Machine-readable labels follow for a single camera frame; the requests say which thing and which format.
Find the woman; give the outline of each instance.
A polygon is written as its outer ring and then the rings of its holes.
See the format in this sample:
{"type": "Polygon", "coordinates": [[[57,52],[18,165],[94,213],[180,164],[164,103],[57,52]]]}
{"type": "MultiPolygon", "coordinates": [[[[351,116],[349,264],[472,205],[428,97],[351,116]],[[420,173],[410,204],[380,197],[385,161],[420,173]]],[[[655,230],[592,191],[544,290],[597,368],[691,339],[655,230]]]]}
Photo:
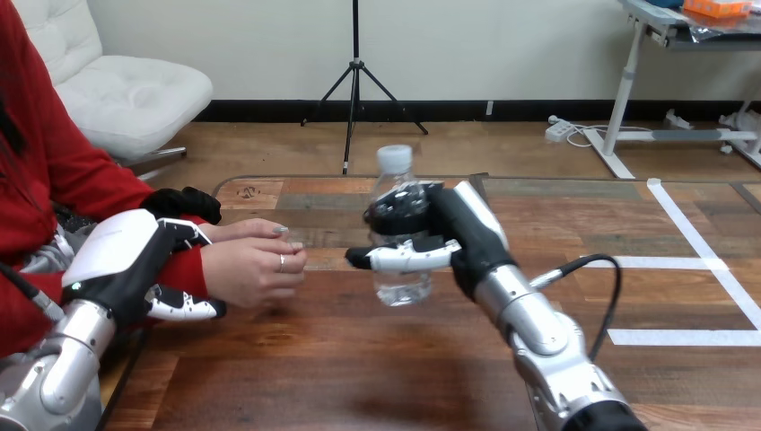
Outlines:
{"type": "MultiPolygon", "coordinates": [[[[54,240],[51,200],[101,221],[140,207],[152,193],[91,147],[66,114],[11,0],[0,0],[0,261],[22,270],[54,240]]],[[[220,227],[183,218],[199,224],[214,244],[175,253],[158,283],[253,308],[293,296],[303,281],[306,253],[275,232],[279,224],[246,220],[220,227]]],[[[60,301],[62,274],[23,276],[60,301]]],[[[0,358],[28,349],[49,327],[0,277],[0,358]]]]}

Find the human hand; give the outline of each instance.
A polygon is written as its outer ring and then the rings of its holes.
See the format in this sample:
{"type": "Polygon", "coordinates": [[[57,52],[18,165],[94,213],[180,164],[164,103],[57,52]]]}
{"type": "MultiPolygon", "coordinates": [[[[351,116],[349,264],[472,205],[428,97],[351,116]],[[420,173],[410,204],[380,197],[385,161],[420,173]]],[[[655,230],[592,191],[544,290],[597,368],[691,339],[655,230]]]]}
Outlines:
{"type": "Polygon", "coordinates": [[[306,261],[303,244],[273,239],[244,238],[201,249],[209,295],[242,308],[258,308],[295,296],[296,287],[304,280],[306,261]]]}
{"type": "Polygon", "coordinates": [[[204,223],[200,224],[198,228],[201,229],[211,242],[239,240],[242,238],[279,238],[285,241],[288,237],[288,229],[282,224],[270,222],[263,218],[250,218],[226,226],[204,223]]]}

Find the white chair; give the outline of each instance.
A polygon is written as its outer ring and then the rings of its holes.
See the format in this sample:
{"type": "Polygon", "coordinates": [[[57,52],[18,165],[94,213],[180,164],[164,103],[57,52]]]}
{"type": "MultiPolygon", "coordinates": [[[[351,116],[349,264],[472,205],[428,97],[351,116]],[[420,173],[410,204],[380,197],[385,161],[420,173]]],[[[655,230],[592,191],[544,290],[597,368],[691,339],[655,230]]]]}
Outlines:
{"type": "Polygon", "coordinates": [[[206,75],[162,60],[103,56],[86,0],[13,3],[69,116],[93,145],[126,165],[186,153],[155,150],[211,101],[206,75]]]}

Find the clear water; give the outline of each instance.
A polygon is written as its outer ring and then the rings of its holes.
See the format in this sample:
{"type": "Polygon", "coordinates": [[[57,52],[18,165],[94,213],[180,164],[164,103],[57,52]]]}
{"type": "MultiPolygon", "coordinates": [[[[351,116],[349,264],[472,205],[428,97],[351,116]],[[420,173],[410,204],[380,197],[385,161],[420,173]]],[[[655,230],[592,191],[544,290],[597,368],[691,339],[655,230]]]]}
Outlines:
{"type": "Polygon", "coordinates": [[[375,294],[389,307],[419,303],[431,294],[431,274],[376,273],[375,294]]]}
{"type": "MultiPolygon", "coordinates": [[[[402,243],[425,236],[427,236],[426,232],[397,237],[371,234],[372,241],[376,245],[402,243]]],[[[389,307],[419,303],[427,298],[432,290],[430,272],[407,274],[376,272],[373,274],[372,281],[378,299],[389,307]]]]}

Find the silver robotic arm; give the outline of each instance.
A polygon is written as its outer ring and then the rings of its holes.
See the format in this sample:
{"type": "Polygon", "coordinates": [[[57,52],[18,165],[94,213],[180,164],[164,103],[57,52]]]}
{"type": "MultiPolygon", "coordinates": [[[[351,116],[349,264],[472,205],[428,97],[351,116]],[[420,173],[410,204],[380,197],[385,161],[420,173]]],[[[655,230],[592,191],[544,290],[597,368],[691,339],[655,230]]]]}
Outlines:
{"type": "Polygon", "coordinates": [[[508,252],[504,232],[467,182],[427,186],[432,239],[349,249],[357,268],[389,272],[452,266],[458,286],[512,348],[544,431],[643,431],[623,395],[585,353],[584,336],[539,292],[564,271],[528,281],[508,252]]]}
{"type": "Polygon", "coordinates": [[[32,351],[0,364],[0,431],[95,429],[102,412],[95,378],[118,330],[147,315],[224,314],[223,303],[174,307],[154,292],[173,251],[209,242],[190,222],[157,221],[144,209],[115,215],[98,224],[64,274],[63,312],[34,286],[21,286],[23,278],[6,274],[54,326],[32,351]]]}

